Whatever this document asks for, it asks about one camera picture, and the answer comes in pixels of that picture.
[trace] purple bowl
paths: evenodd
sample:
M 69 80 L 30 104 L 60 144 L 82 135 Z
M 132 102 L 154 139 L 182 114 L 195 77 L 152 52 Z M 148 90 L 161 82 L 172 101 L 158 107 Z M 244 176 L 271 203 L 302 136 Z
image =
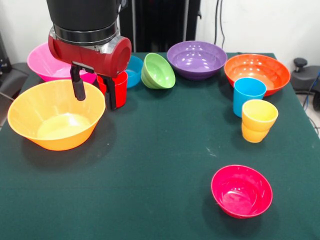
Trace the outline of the purple bowl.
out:
M 167 59 L 178 74 L 200 81 L 212 77 L 228 60 L 220 47 L 204 41 L 182 41 L 173 45 Z

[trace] yellow cup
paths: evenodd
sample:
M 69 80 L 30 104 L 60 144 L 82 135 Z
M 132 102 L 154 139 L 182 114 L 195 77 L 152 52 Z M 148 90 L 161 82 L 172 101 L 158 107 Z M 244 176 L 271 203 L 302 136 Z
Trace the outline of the yellow cup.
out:
M 242 136 L 250 143 L 261 142 L 275 123 L 279 113 L 268 101 L 253 99 L 242 106 Z

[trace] green bowl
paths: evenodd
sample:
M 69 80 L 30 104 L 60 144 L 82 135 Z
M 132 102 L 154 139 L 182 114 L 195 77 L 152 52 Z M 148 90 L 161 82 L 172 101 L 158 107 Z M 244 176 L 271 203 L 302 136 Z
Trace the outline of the green bowl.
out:
M 149 88 L 149 89 L 159 89 L 158 86 L 155 86 L 153 85 L 152 83 L 150 83 L 148 80 L 147 80 L 147 77 L 144 73 L 144 71 L 141 71 L 141 81 L 143 82 L 143 84 Z
M 141 77 L 142 75 L 143 83 L 153 89 L 170 89 L 176 83 L 176 76 L 170 64 L 153 52 L 144 58 Z

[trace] plastic bowl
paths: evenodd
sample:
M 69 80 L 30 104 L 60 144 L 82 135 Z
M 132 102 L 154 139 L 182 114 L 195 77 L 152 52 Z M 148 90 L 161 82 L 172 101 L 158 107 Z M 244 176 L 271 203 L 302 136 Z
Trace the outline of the plastic bowl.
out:
M 71 65 L 55 59 L 48 43 L 45 42 L 30 52 L 26 60 L 29 68 L 34 71 L 45 82 L 60 79 L 71 79 Z M 85 71 L 80 71 L 80 77 L 83 81 L 92 84 L 96 80 L 96 75 Z
M 70 80 L 49 81 L 19 95 L 8 111 L 8 123 L 19 135 L 41 147 L 62 151 L 85 142 L 103 115 L 101 91 L 84 82 L 86 98 L 75 98 Z
M 255 78 L 266 85 L 264 96 L 270 96 L 290 81 L 289 70 L 276 59 L 259 54 L 241 54 L 231 57 L 224 65 L 232 86 L 240 78 Z
M 194 81 L 212 77 L 228 59 L 220 47 L 203 41 L 179 42 L 168 50 L 167 58 L 178 74 Z
M 156 53 L 145 56 L 141 76 L 142 82 L 148 88 L 170 89 L 176 83 L 176 76 L 170 64 Z
M 128 89 L 134 87 L 140 82 L 143 65 L 144 62 L 140 58 L 131 56 L 128 67 L 125 70 L 128 74 Z
M 237 219 L 253 218 L 264 213 L 273 199 L 267 179 L 243 165 L 219 169 L 212 178 L 211 191 L 222 210 Z

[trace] blue cup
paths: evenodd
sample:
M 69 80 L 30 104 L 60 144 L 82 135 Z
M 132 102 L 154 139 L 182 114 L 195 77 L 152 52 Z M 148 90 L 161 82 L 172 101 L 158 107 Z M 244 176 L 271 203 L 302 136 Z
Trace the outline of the blue cup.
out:
M 239 118 L 242 117 L 243 104 L 252 99 L 262 99 L 267 91 L 266 85 L 255 78 L 239 78 L 234 83 L 233 112 Z
M 130 57 L 128 67 L 125 70 L 128 74 L 127 88 L 132 88 L 140 82 L 143 65 L 144 62 L 140 58 L 136 56 Z

